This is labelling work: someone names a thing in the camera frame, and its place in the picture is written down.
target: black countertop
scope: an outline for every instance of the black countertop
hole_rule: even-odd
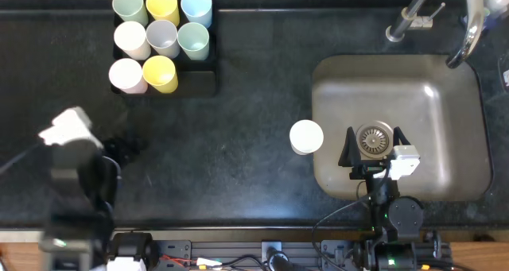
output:
[[[430,0],[423,13],[442,1]],[[410,0],[214,0],[218,95],[125,100],[111,93],[107,78],[110,0],[2,0],[0,160],[32,145],[62,110],[81,106],[100,137],[128,118],[152,139],[122,173],[119,226],[310,226],[348,202],[325,194],[313,156],[289,145],[290,127],[312,117],[313,69],[338,54],[449,54],[462,42],[465,8],[464,0],[446,1],[433,29],[394,44],[385,28]],[[509,69],[507,36],[505,21],[468,59],[480,79],[492,185],[475,202],[425,202],[425,226],[509,223],[509,94],[500,78]],[[49,167],[40,148],[0,175],[0,226],[42,225]],[[333,225],[370,226],[360,205]]]

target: white cup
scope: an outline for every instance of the white cup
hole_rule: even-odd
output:
[[[115,61],[110,68],[110,82],[118,89],[129,93],[145,93],[149,87],[143,79],[142,66],[132,59]]]
[[[289,131],[292,149],[299,155],[316,152],[324,143],[324,132],[311,120],[301,120],[293,124]]]
[[[146,28],[146,40],[162,56],[178,56],[181,47],[177,42],[177,27],[166,20],[154,21]]]
[[[120,24],[113,38],[117,46],[135,60],[146,60],[150,56],[145,28],[136,21]]]
[[[112,6],[124,21],[136,21],[143,26],[149,23],[143,0],[113,0]]]
[[[212,24],[212,0],[181,0],[181,7],[189,21],[205,28]]]
[[[191,60],[205,60],[208,56],[207,28],[198,23],[187,23],[178,30],[178,44]]]

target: faucet handle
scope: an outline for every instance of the faucet handle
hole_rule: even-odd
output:
[[[438,13],[442,9],[444,9],[445,3],[441,3],[438,9],[431,14],[429,17],[416,17],[412,23],[410,24],[409,29],[415,30],[415,29],[431,29],[433,27],[433,18],[437,16]]]

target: black tray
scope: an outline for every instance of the black tray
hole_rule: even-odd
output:
[[[181,17],[181,22],[178,25],[177,29],[179,29],[182,25],[188,23],[188,19],[185,16],[184,12],[182,12],[182,8],[180,8],[180,0],[178,0],[179,4],[179,13]],[[147,11],[149,15],[149,24],[154,21],[153,17]],[[115,28],[119,26],[123,20],[115,15],[114,25]],[[217,68],[217,50],[216,50],[216,35],[215,35],[215,22],[216,22],[216,12],[212,11],[212,25],[208,28],[209,34],[209,52],[208,57],[205,60],[190,60],[188,56],[185,54],[184,50],[181,49],[179,55],[172,59],[175,64],[175,69],[177,70],[177,78],[178,78],[178,87],[172,93],[161,93],[151,85],[147,91],[143,94],[127,94],[117,87],[110,85],[111,91],[117,95],[121,95],[123,97],[129,98],[139,98],[139,97],[158,97],[158,98],[207,98],[212,97],[217,92],[217,79],[216,79],[216,68]],[[158,56],[159,54],[151,47],[151,56]],[[129,58],[127,54],[123,50],[121,50],[115,43],[113,43],[113,62],[116,60],[120,60],[122,58]],[[137,60],[141,66],[145,63],[145,60]]]

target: sink basin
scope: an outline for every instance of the sink basin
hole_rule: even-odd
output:
[[[363,159],[390,152],[399,126],[421,155],[414,174],[398,181],[402,195],[423,200],[474,200],[492,171],[476,73],[446,56],[332,56],[313,73],[313,121],[324,131],[314,173],[329,195],[354,199],[358,180],[341,168],[347,128],[357,131]],[[362,185],[359,193],[365,194]]]

